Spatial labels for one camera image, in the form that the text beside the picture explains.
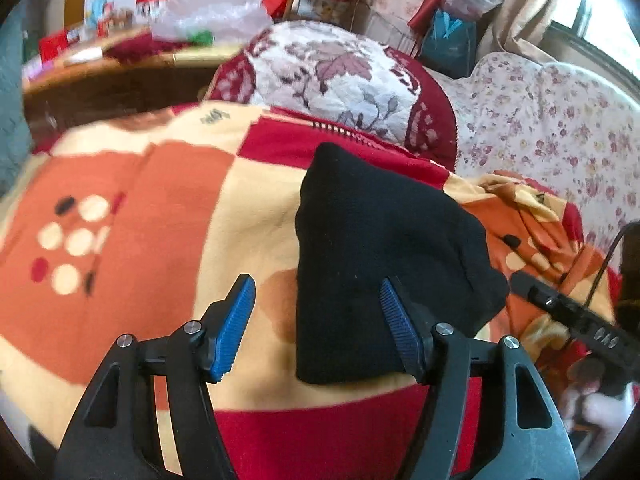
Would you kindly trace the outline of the right hand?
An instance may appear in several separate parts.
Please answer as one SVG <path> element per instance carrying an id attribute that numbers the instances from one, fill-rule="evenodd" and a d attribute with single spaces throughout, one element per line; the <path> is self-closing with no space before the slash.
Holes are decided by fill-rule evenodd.
<path id="1" fill-rule="evenodd" d="M 596 430 L 599 437 L 615 438 L 634 408 L 631 385 L 614 396 L 605 393 L 605 364 L 596 356 L 572 364 L 567 378 L 558 407 L 566 431 Z"/>

